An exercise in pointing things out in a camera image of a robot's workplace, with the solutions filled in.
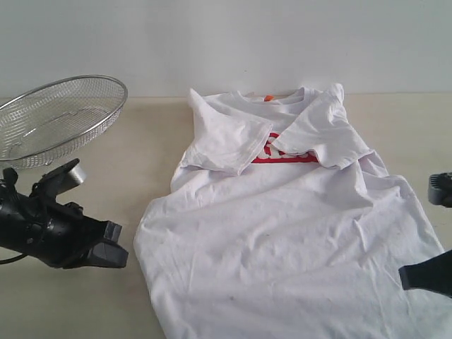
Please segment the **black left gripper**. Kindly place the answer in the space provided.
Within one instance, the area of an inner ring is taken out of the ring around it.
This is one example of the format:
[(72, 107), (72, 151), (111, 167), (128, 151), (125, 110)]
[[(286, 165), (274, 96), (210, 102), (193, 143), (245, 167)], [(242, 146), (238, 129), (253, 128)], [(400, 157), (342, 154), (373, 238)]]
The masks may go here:
[(1, 200), (1, 247), (53, 268), (126, 267), (129, 253), (116, 244), (121, 225), (54, 210), (43, 213), (37, 206), (32, 211), (37, 215), (26, 215), (17, 204)]

